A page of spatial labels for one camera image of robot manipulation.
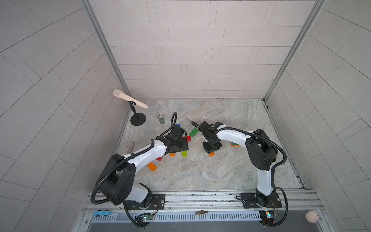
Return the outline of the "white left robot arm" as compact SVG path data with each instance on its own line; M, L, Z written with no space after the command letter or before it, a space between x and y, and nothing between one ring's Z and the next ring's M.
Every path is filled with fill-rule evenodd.
M91 195L95 205L111 202L117 206L125 201L137 202L142 208L151 204L153 192L144 184L135 185L136 173L151 164L153 160L168 153L188 150L186 131L174 125L151 140L151 144L129 155L113 155L100 174Z

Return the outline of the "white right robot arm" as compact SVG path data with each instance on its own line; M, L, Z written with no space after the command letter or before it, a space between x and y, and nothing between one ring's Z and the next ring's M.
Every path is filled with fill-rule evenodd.
M204 136L206 141L203 142L203 147L209 154L222 147L222 140L245 147L250 161L258 172L257 194L268 197L273 193L274 177L272 168L276 162L278 146L273 144L263 130L247 132L228 127L220 122L208 124L204 121L198 124L193 121L191 124Z

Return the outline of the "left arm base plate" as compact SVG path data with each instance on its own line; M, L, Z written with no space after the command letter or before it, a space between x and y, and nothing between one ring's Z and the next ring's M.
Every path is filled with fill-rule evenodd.
M143 202L125 201L128 210L156 210L164 209L165 194L153 194L146 197Z

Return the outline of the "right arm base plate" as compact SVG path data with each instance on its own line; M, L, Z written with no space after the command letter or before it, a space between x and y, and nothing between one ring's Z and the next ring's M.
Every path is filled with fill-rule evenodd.
M261 193L247 192L236 196L243 203L244 209L250 208L282 208L284 198L280 198L277 192L272 192L271 195L265 196Z

